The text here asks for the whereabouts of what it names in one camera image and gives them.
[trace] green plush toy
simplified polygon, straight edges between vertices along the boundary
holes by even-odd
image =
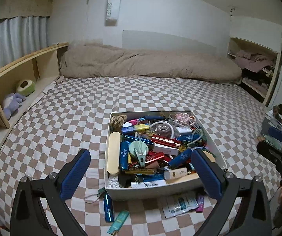
[[[19,81],[16,86],[16,92],[27,97],[35,91],[35,83],[32,80]]]

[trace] box of assorted items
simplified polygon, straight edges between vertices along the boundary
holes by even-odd
[[[190,111],[113,112],[105,153],[105,189],[113,200],[156,198],[203,186],[194,148],[221,169],[221,152]]]

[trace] pink cloth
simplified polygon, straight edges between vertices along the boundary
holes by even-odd
[[[235,61],[241,69],[246,68],[255,73],[266,66],[273,65],[273,62],[266,56],[258,53],[249,53],[243,50],[237,53]]]

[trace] blue gripper pad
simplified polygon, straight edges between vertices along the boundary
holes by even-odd
[[[204,187],[206,188],[206,191],[208,192],[208,195],[211,198],[219,201],[222,198],[221,182],[209,167],[205,159],[198,153],[197,149],[192,150],[191,164],[197,171]]]
[[[60,198],[65,201],[71,199],[81,182],[86,170],[91,163],[91,155],[88,150],[84,150],[77,162],[71,168],[61,183]]]

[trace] cardboard box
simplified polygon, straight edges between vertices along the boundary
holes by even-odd
[[[144,117],[145,115],[161,115],[168,117],[170,114],[173,114],[177,111],[160,111],[160,112],[113,112],[112,116],[117,115],[127,115],[128,120],[136,119]],[[191,111],[180,111],[187,113],[189,115],[195,116]],[[200,121],[197,119],[197,124],[202,128],[204,135],[207,138],[207,147],[209,150],[216,155],[216,163],[219,165],[221,169],[226,169],[227,164],[225,158],[222,153],[216,147],[214,141],[211,139],[209,133],[203,128]],[[106,144],[106,153],[105,153],[105,170],[104,170],[104,183],[105,190],[110,195],[113,200],[129,200],[129,199],[148,199],[148,198],[157,198],[159,196],[168,196],[181,192],[187,192],[189,190],[193,190],[203,186],[199,176],[195,173],[193,176],[188,176],[188,180],[186,181],[186,177],[182,178],[182,180],[176,180],[175,183],[169,183],[167,185],[156,186],[156,187],[147,187],[147,188],[111,188],[109,187],[108,182],[108,173],[107,173],[107,150],[108,150],[108,141],[109,135],[111,133],[110,126],[108,126],[108,135],[107,135],[107,144]]]

